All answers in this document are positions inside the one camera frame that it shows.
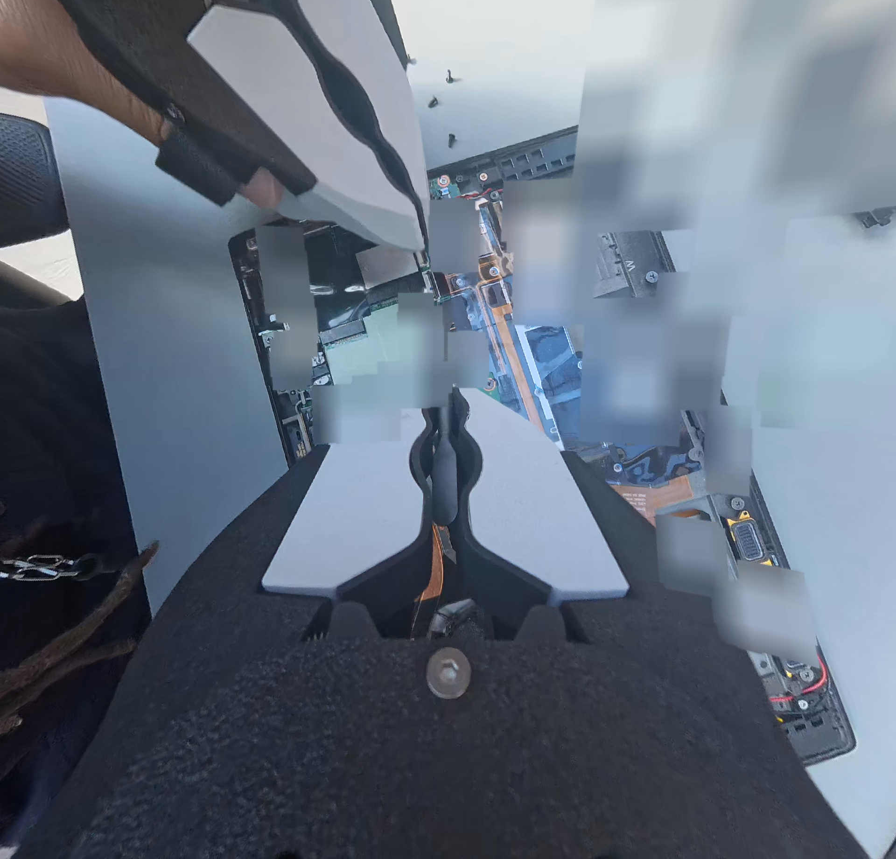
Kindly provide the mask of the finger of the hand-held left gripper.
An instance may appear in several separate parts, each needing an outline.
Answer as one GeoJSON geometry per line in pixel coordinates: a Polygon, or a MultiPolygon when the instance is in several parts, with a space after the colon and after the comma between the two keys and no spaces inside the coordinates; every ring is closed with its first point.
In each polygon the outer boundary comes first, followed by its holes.
{"type": "Polygon", "coordinates": [[[428,192],[420,123],[405,70],[370,0],[295,0],[337,113],[413,204],[427,242],[428,192]]]}
{"type": "Polygon", "coordinates": [[[285,24],[221,2],[187,40],[315,177],[303,193],[288,188],[294,198],[284,198],[278,212],[332,221],[375,244],[423,249],[413,202],[389,183],[374,150],[342,123],[285,24]]]}

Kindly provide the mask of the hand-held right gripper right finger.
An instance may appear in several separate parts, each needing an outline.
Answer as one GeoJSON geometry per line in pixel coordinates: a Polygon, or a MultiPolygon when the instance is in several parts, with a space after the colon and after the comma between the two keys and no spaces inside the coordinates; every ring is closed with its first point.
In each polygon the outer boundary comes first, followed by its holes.
{"type": "Polygon", "coordinates": [[[542,431],[482,391],[455,389],[458,512],[450,527],[470,596],[508,629],[532,607],[626,596],[629,583],[542,431]]]}

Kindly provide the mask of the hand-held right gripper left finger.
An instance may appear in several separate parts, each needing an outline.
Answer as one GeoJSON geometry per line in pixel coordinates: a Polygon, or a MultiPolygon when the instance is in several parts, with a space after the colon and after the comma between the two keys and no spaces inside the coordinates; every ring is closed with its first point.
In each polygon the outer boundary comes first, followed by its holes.
{"type": "Polygon", "coordinates": [[[400,412],[398,440],[332,444],[261,579],[271,594],[354,602],[386,633],[409,629],[431,580],[436,425],[400,412]]]}

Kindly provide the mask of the black handled metal spudger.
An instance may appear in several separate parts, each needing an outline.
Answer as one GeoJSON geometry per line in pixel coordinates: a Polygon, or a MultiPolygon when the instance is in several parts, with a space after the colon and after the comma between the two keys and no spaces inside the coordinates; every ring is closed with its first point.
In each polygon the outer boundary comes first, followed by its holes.
{"type": "Polygon", "coordinates": [[[439,527],[449,527],[458,513],[458,462],[454,448],[454,392],[449,388],[443,405],[432,409],[434,424],[430,483],[433,498],[433,521],[439,527]]]}

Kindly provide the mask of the pale green memory module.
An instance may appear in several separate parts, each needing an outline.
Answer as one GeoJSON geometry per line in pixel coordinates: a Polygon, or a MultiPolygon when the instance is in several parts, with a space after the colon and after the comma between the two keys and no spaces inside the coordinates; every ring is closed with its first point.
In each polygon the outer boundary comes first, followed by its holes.
{"type": "Polygon", "coordinates": [[[442,313],[437,307],[388,305],[320,336],[330,379],[344,385],[374,374],[381,363],[416,365],[445,355],[442,313]]]}

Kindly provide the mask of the black laptop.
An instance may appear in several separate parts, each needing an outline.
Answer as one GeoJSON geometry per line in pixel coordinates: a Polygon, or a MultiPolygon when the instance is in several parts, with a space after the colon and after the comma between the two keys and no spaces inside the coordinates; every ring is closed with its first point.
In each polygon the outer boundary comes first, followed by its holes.
{"type": "Polygon", "coordinates": [[[749,495],[710,497],[701,482],[702,429],[693,412],[682,416],[678,444],[627,448],[593,446],[578,437],[581,350],[568,328],[511,330],[511,254],[502,237],[506,185],[519,178],[572,174],[576,130],[525,141],[430,173],[433,201],[461,197],[475,203],[481,231],[477,273],[435,273],[428,258],[374,247],[340,226],[287,223],[304,233],[298,262],[262,259],[251,228],[230,239],[229,251],[270,395],[278,432],[293,465],[315,447],[312,387],[332,385],[320,334],[399,303],[403,294],[430,293],[447,307],[449,330],[487,335],[484,393],[531,421],[555,444],[573,450],[649,521],[678,508],[723,524],[735,559],[789,568],[756,476],[749,495]]]}

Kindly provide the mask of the person's left hand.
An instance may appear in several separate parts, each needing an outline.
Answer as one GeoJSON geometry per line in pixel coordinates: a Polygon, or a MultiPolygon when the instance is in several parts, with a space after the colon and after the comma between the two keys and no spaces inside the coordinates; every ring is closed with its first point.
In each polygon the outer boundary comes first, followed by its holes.
{"type": "MultiPolygon", "coordinates": [[[[173,124],[141,101],[86,47],[57,0],[1,0],[2,87],[91,106],[127,126],[158,149],[173,124]]],[[[284,188],[260,168],[238,189],[259,208],[274,210],[284,188]]]]}

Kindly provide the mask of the black mesh office chair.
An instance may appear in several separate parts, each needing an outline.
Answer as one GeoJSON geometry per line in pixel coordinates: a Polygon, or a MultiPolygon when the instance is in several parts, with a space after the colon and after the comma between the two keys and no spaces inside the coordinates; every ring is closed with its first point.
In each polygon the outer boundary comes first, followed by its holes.
{"type": "Polygon", "coordinates": [[[69,227],[49,128],[1,114],[1,246],[54,237],[69,227]]]}

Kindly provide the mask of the person's brown hair locks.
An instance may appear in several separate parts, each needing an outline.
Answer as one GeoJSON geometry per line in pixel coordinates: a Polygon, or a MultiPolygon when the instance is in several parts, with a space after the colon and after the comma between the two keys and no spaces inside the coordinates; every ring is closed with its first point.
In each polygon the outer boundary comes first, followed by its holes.
{"type": "Polygon", "coordinates": [[[86,666],[134,650],[133,641],[120,641],[88,651],[82,651],[82,647],[129,598],[141,579],[143,570],[151,563],[159,548],[159,542],[155,541],[128,562],[104,600],[76,626],[63,632],[16,667],[2,671],[2,735],[17,728],[21,724],[21,709],[35,701],[53,684],[86,666]]]}

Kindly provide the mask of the silver metal clasp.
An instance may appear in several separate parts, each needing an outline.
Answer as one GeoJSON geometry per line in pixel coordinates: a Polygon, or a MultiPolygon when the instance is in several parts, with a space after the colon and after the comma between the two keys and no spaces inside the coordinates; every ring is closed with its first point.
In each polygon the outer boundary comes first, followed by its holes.
{"type": "Polygon", "coordinates": [[[90,553],[77,558],[45,553],[2,558],[1,580],[23,582],[86,580],[99,572],[100,560],[97,555],[90,553]]]}

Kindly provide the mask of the person's black clothing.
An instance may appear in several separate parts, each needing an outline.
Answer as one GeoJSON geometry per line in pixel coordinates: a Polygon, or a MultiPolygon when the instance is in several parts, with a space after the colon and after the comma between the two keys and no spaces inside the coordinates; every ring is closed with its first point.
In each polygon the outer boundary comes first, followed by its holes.
{"type": "MultiPolygon", "coordinates": [[[[2,558],[95,554],[87,580],[2,580],[2,671],[81,622],[138,556],[84,299],[2,309],[2,558]]],[[[135,648],[150,621],[142,578],[82,647],[135,648]]],[[[106,715],[130,653],[79,669],[1,737],[2,857],[49,807],[106,715]]]]}

